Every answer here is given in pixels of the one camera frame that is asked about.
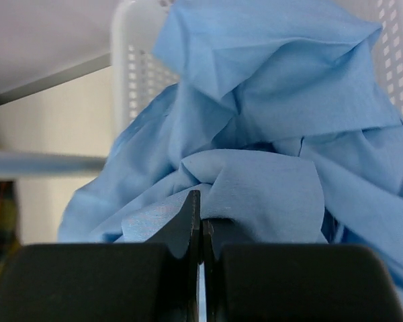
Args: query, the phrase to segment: white basket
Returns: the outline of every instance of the white basket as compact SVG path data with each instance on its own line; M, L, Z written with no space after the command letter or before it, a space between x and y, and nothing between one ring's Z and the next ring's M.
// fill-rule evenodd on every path
M403 114L403 0L334 0L358 17L379 21L383 34L373 49L378 83ZM178 76L151 53L174 0L127 0L112 25L115 131L118 135Z

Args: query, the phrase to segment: wall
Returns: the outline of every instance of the wall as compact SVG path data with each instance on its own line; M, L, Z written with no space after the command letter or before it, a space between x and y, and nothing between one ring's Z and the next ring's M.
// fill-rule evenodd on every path
M29 152L107 156L113 140L111 68L0 106L0 146ZM53 242L73 192L93 177L17 181L19 235Z

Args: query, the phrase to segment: crumpled clothing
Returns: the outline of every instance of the crumpled clothing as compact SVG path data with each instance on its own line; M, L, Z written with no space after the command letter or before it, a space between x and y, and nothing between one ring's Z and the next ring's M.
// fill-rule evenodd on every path
M75 193L59 240L143 242L198 189L202 218L257 241L371 247L403 303L403 122L375 82L380 30L324 0L178 0L154 54L181 81Z

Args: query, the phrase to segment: laundry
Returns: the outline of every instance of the laundry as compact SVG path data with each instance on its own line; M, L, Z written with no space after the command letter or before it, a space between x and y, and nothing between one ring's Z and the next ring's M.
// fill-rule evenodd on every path
M75 193L59 240L143 242L198 189L202 218L257 241L369 246L403 303L403 121L375 82L380 30L324 0L178 0L154 55L181 80Z

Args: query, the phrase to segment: blue cloth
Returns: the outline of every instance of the blue cloth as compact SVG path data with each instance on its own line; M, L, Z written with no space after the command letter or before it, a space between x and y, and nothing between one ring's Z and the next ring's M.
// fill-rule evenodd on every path
M261 242L371 247L403 302L403 123L373 75L380 29L323 0L178 0L154 53L181 81L75 193L59 240L144 241L199 189L203 218Z

